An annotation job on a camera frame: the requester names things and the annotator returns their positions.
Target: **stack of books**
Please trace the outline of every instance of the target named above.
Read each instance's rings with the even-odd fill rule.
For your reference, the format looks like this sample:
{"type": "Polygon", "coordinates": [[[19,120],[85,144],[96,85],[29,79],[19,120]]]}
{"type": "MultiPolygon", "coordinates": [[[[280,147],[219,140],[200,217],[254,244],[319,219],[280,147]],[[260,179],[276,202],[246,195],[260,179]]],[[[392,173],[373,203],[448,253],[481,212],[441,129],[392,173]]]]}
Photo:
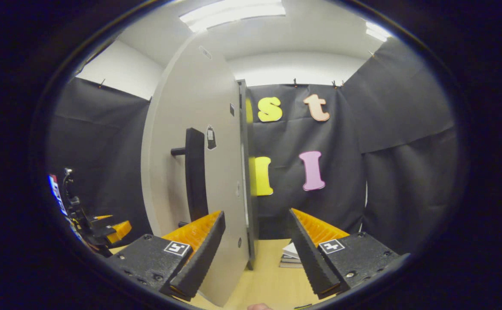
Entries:
{"type": "Polygon", "coordinates": [[[296,252],[295,245],[289,243],[283,248],[283,255],[280,261],[280,267],[282,268],[302,268],[302,263],[298,253],[296,252]]]}

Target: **white wall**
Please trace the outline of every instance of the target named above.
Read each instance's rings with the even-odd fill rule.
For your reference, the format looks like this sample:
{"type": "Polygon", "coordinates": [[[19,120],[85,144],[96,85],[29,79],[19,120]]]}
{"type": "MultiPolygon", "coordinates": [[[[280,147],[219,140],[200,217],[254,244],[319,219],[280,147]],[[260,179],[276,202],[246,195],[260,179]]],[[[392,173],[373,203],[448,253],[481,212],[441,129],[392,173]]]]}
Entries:
{"type": "Polygon", "coordinates": [[[153,96],[163,68],[121,41],[115,41],[77,75],[92,82],[148,99],[153,96]]]}
{"type": "Polygon", "coordinates": [[[245,79],[247,86],[267,84],[341,85],[366,59],[330,53],[267,53],[242,57],[228,62],[236,79],[245,79]]]}

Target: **ceiling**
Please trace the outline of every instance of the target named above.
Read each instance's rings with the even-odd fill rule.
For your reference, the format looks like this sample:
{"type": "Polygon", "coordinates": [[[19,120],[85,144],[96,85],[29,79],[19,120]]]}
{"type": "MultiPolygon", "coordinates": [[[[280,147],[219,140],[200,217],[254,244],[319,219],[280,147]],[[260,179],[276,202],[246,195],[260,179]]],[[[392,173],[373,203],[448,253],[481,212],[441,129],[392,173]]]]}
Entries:
{"type": "MultiPolygon", "coordinates": [[[[163,67],[192,31],[178,16],[217,0],[178,0],[156,9],[119,36],[163,67]]],[[[335,53],[367,59],[381,41],[365,33],[365,21],[327,0],[282,0],[286,16],[218,25],[207,31],[227,60],[279,52],[335,53]]]]}

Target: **door handle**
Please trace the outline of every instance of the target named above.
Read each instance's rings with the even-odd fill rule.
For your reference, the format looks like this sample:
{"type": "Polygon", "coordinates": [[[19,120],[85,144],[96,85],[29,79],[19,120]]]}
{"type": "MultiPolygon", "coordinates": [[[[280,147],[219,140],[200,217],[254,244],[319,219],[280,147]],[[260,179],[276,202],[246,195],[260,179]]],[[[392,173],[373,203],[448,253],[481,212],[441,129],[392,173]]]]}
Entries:
{"type": "Polygon", "coordinates": [[[186,147],[171,149],[172,156],[184,155],[186,194],[193,222],[209,214],[205,187],[205,135],[196,129],[186,129],[186,147]]]}

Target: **black fabric curtain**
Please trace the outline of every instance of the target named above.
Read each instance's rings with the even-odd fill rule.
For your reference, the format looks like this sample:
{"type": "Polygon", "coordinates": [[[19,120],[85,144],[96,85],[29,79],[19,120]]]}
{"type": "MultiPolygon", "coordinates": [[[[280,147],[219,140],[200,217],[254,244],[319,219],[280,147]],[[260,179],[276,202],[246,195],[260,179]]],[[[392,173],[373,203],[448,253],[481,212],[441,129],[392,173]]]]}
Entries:
{"type": "Polygon", "coordinates": [[[259,196],[259,237],[286,238],[297,208],[349,233],[361,227],[397,253],[414,251],[450,208],[457,134],[436,76],[404,43],[389,39],[340,88],[249,87],[255,156],[272,159],[271,196],[259,196]],[[331,117],[314,120],[303,103],[317,94],[331,117]],[[257,102],[280,99],[279,121],[257,118],[257,102]],[[326,186],[305,192],[298,158],[320,151],[326,186]],[[367,182],[367,204],[365,184],[367,182]]]}
{"type": "Polygon", "coordinates": [[[60,186],[64,167],[73,169],[73,192],[89,216],[129,220],[132,230],[117,244],[128,245],[152,233],[140,173],[149,102],[98,86],[79,78],[66,85],[50,123],[47,165],[60,186]]]}

